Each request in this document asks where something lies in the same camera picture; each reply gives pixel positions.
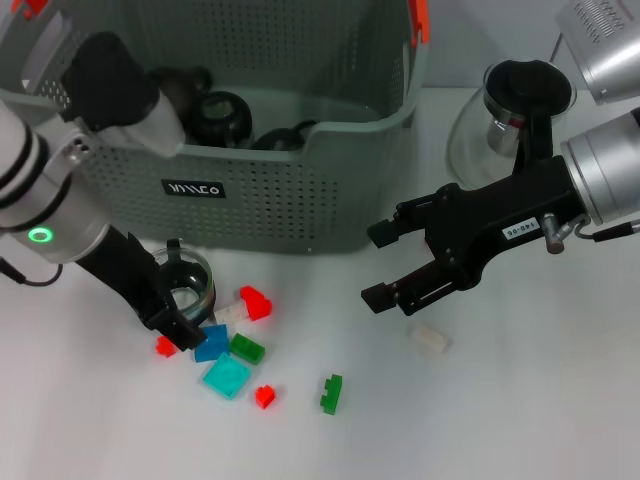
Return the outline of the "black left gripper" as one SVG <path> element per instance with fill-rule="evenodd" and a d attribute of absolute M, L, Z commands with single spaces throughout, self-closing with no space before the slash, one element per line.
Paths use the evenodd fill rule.
<path fill-rule="evenodd" d="M 77 264 L 118 293 L 147 329 L 167 337 L 179 350 L 193 350 L 205 341 L 199 327 L 168 306 L 168 290 L 161 281 L 159 267 L 135 236 L 108 230 Z"/>

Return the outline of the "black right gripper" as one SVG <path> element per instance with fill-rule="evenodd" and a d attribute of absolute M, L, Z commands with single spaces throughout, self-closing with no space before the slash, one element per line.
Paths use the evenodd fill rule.
<path fill-rule="evenodd" d="M 391 220 L 368 228 L 377 248 L 425 228 L 435 257 L 410 274 L 361 292 L 375 313 L 398 307 L 411 316 L 445 296 L 475 287 L 484 267 L 501 253 L 544 237 L 562 250 L 568 224 L 585 213 L 565 160 L 556 156 L 478 190 L 449 184 L 400 202 Z"/>

